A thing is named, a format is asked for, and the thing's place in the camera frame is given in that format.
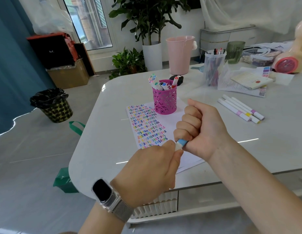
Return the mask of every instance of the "pink bucket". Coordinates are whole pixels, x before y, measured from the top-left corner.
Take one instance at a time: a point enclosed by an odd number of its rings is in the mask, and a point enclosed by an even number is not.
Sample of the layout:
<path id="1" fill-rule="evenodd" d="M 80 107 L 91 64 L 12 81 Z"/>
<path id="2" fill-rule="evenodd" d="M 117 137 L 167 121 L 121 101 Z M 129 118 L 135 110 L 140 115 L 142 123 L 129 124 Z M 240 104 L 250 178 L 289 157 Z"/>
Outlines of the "pink bucket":
<path id="1" fill-rule="evenodd" d="M 164 79 L 160 82 L 172 85 L 172 80 Z M 155 90 L 153 89 L 154 110 L 158 114 L 168 115 L 177 110 L 177 86 L 171 90 Z"/>
<path id="2" fill-rule="evenodd" d="M 166 39 L 171 74 L 187 74 L 191 51 L 197 49 L 194 36 L 179 36 Z"/>

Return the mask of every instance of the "white planter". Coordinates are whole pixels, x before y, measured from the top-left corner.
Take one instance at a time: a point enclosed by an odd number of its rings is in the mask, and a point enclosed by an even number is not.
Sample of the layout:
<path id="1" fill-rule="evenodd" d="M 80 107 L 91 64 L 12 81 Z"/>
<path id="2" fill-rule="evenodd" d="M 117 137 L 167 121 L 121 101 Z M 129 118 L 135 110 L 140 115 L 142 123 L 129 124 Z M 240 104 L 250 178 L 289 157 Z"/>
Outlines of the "white planter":
<path id="1" fill-rule="evenodd" d="M 161 43 L 155 41 L 152 45 L 142 45 L 142 50 L 148 71 L 163 69 Z"/>

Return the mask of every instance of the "watch face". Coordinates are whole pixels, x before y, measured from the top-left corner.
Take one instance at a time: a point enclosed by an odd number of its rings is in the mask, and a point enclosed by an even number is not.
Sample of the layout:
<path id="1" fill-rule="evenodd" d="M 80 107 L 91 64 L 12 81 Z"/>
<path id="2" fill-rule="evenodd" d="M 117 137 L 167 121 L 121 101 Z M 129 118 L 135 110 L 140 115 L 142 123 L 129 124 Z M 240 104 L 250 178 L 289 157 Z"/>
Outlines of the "watch face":
<path id="1" fill-rule="evenodd" d="M 98 197 L 99 201 L 104 203 L 112 195 L 112 189 L 106 184 L 103 179 L 99 179 L 93 186 L 93 191 Z"/>

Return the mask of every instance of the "potted plant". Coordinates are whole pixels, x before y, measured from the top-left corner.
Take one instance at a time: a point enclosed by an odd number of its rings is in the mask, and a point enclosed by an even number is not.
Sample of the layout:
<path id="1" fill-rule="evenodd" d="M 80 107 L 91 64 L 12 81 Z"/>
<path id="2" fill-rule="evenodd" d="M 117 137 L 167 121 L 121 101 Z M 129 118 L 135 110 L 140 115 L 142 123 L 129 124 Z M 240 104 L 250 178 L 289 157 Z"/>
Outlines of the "potted plant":
<path id="1" fill-rule="evenodd" d="M 119 8 L 109 13 L 110 18 L 119 14 L 126 14 L 126 20 L 122 23 L 123 29 L 129 21 L 133 21 L 136 27 L 130 30 L 135 33 L 136 41 L 142 40 L 146 67 L 149 71 L 162 69 L 161 31 L 166 23 L 171 23 L 181 29 L 171 16 L 172 8 L 177 12 L 178 6 L 189 11 L 187 0 L 114 0 L 112 7 L 119 4 Z M 158 41 L 152 42 L 151 35 L 158 34 Z"/>
<path id="2" fill-rule="evenodd" d="M 109 76 L 109 79 L 146 71 L 143 53 L 142 51 L 138 52 L 135 48 L 132 51 L 124 48 L 122 52 L 118 52 L 117 55 L 113 55 L 112 57 L 116 71 Z"/>

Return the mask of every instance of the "pink pen holder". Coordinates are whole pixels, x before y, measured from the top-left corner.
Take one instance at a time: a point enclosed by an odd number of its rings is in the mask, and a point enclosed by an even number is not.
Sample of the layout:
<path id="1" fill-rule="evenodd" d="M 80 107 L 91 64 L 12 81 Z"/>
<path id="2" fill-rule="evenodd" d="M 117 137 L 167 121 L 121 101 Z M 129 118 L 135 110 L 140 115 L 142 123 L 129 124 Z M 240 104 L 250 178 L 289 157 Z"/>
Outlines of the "pink pen holder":
<path id="1" fill-rule="evenodd" d="M 172 80 L 160 80 L 172 86 Z M 169 115 L 177 110 L 177 86 L 170 90 L 155 90 L 153 89 L 154 109 L 158 114 Z"/>

